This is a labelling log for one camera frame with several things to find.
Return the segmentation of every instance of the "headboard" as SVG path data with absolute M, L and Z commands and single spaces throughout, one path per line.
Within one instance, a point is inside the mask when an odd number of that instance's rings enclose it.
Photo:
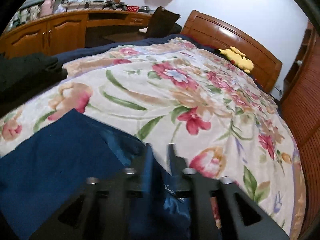
M 265 92 L 275 85 L 282 63 L 273 54 L 248 34 L 217 18 L 193 10 L 181 32 L 203 45 L 217 49 L 236 47 L 253 62 L 252 75 Z

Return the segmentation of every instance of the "desk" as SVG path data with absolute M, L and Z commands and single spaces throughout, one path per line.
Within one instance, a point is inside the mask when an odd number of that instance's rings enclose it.
M 87 28 L 98 26 L 148 26 L 151 16 L 113 10 L 82 10 L 49 15 L 21 25 L 0 37 L 6 58 L 42 52 L 52 56 L 84 48 Z

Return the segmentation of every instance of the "plastic basket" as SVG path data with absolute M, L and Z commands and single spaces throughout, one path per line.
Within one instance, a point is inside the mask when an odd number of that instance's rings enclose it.
M 128 12 L 137 12 L 140 9 L 139 6 L 135 6 L 135 5 L 129 5 L 127 6 L 127 11 Z

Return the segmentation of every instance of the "yellow plush toy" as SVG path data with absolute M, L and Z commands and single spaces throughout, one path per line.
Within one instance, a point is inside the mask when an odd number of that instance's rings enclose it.
M 245 57 L 245 54 L 240 52 L 237 48 L 235 47 L 230 47 L 230 49 L 219 49 L 220 53 L 223 55 L 226 55 L 226 57 L 229 60 L 233 60 L 234 64 L 240 68 L 243 69 L 244 72 L 250 74 L 250 71 L 253 70 L 253 63 L 251 60 L 247 59 Z

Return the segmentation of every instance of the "metal bolt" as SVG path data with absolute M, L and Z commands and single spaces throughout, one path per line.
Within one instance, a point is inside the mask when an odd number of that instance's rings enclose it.
M 220 178 L 220 181 L 223 183 L 223 184 L 230 184 L 232 183 L 232 179 L 230 179 L 228 176 L 225 176 L 225 177 L 221 177 Z
M 87 178 L 87 184 L 97 185 L 99 183 L 99 179 L 94 177 Z
M 182 171 L 184 174 L 186 175 L 191 175 L 191 174 L 196 174 L 197 173 L 197 170 L 194 169 L 194 168 L 185 168 L 183 169 Z
M 125 168 L 124 172 L 126 174 L 135 174 L 137 171 L 134 168 Z

